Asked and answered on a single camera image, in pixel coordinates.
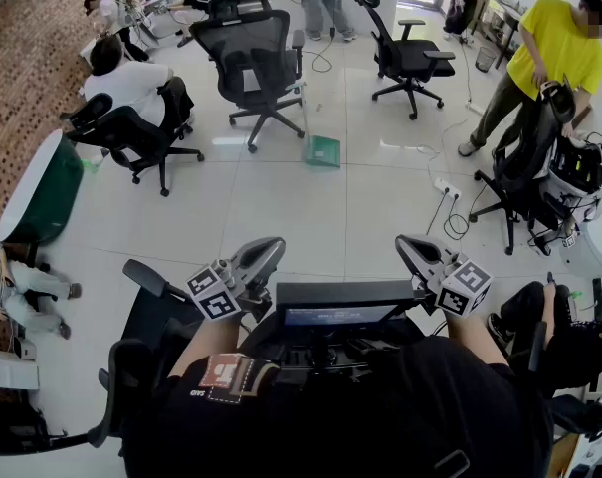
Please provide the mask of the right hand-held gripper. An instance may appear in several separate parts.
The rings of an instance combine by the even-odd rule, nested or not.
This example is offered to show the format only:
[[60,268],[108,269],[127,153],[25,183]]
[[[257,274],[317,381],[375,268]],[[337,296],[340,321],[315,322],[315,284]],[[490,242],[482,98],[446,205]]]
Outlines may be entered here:
[[422,281],[424,308],[429,315],[442,310],[455,317],[468,317],[492,285],[493,276],[481,265],[436,237],[400,234],[395,238],[395,248],[409,271]]

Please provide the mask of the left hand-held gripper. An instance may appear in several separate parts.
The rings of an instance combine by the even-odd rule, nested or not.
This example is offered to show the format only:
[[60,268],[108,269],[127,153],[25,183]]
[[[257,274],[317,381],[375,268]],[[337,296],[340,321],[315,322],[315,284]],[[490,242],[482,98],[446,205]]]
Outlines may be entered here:
[[260,321],[272,305],[267,288],[286,251],[282,237],[250,241],[229,259],[215,260],[186,280],[195,307],[210,321],[244,313]]

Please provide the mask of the green long-handled dustpan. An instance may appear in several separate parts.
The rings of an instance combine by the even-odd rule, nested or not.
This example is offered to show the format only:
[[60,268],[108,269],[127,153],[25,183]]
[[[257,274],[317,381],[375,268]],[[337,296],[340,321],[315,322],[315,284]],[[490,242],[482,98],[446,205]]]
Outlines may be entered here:
[[307,82],[298,81],[292,85],[301,95],[303,120],[305,127],[305,162],[312,166],[341,167],[340,141],[334,138],[314,134],[311,131],[309,120],[309,105],[307,102],[305,87]]

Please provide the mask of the person's right forearm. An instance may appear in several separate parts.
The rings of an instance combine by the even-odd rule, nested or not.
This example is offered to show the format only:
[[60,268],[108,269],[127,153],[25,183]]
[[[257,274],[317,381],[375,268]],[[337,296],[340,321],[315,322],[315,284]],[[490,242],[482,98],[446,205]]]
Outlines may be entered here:
[[470,315],[461,318],[446,314],[446,322],[449,337],[461,343],[484,363],[508,365],[479,316]]

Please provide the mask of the person's left forearm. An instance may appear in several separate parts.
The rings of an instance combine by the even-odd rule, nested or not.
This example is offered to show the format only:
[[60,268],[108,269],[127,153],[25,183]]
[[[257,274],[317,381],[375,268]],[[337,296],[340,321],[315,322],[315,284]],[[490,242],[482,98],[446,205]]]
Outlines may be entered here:
[[185,350],[177,359],[169,376],[182,376],[190,365],[200,359],[219,354],[233,354],[238,348],[242,315],[217,321],[204,320]]

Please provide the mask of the chest-mounted black monitor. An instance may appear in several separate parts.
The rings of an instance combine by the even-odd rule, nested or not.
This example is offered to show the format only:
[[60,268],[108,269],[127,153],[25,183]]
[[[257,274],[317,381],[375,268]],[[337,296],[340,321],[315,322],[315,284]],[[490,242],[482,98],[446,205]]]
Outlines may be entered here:
[[276,315],[287,333],[352,330],[390,320],[425,299],[409,280],[279,283]]

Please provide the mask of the black chest rig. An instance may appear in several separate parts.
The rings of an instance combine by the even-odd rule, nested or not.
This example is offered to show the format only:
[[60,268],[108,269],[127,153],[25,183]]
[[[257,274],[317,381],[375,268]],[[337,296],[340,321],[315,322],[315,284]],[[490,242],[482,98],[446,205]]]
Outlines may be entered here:
[[345,326],[280,327],[267,317],[247,335],[239,351],[279,368],[276,382],[304,387],[313,379],[371,374],[369,361],[393,355],[424,338],[409,318]]

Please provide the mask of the round white table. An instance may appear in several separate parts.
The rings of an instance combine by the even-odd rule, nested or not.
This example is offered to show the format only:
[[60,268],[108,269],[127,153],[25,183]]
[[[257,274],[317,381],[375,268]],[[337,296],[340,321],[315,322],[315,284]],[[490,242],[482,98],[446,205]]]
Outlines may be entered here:
[[583,223],[572,246],[562,247],[560,257],[568,271],[581,278],[602,278],[602,216]]

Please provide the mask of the person's black shirt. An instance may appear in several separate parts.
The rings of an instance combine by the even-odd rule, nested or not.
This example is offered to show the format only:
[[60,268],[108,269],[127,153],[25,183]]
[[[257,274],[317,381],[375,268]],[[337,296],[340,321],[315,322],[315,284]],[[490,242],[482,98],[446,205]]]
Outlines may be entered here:
[[122,436],[128,478],[544,478],[553,421],[504,364],[428,337],[369,374],[286,382],[212,355],[169,378]]

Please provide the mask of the white equipment backpack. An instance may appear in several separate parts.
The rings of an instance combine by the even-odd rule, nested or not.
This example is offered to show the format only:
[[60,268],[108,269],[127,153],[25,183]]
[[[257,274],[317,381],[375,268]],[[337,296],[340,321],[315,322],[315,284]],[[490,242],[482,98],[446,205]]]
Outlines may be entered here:
[[540,199],[560,220],[579,224],[602,215],[601,144],[558,138],[537,178]]

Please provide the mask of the black mesh-back office chair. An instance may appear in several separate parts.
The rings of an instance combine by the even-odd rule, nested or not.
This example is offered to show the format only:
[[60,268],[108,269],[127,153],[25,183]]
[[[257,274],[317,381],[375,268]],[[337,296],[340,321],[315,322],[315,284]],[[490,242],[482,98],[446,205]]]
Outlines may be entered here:
[[250,153],[258,150],[257,135],[268,119],[305,137],[303,129],[280,113],[306,104],[305,33],[295,30],[288,43],[289,26],[289,13],[272,8],[269,0],[211,0],[208,18],[189,27],[216,65],[220,95],[239,109],[228,116],[229,124],[241,117],[258,118],[247,141]]

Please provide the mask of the black mesh waste bin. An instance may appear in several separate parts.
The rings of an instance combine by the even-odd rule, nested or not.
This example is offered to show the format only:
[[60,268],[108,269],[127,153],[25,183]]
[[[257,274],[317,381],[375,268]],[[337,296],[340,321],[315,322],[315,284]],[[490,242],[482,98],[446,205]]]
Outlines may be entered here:
[[490,48],[481,46],[475,60],[476,69],[482,73],[487,73],[497,57],[498,55],[496,52],[492,51]]

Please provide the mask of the round green table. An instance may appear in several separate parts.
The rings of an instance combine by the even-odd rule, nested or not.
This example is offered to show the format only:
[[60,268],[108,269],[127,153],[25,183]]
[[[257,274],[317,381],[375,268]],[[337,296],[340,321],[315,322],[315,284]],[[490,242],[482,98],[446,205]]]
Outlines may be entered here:
[[45,243],[66,227],[84,166],[59,129],[40,145],[0,218],[0,242]]

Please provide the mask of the white box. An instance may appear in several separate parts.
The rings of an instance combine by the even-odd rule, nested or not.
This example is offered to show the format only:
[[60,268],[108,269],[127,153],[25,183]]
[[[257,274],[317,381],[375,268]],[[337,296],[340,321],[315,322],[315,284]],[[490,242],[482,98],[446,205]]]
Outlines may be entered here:
[[0,351],[0,388],[35,391],[39,386],[39,369],[34,361]]

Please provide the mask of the black-frame table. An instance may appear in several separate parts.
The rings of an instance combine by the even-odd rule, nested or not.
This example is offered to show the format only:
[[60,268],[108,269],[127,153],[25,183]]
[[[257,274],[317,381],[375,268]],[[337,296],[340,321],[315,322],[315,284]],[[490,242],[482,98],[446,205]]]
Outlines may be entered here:
[[496,69],[504,59],[509,60],[518,48],[515,35],[520,20],[521,14],[502,0],[489,0],[486,9],[482,11],[482,33],[499,50],[495,63]]

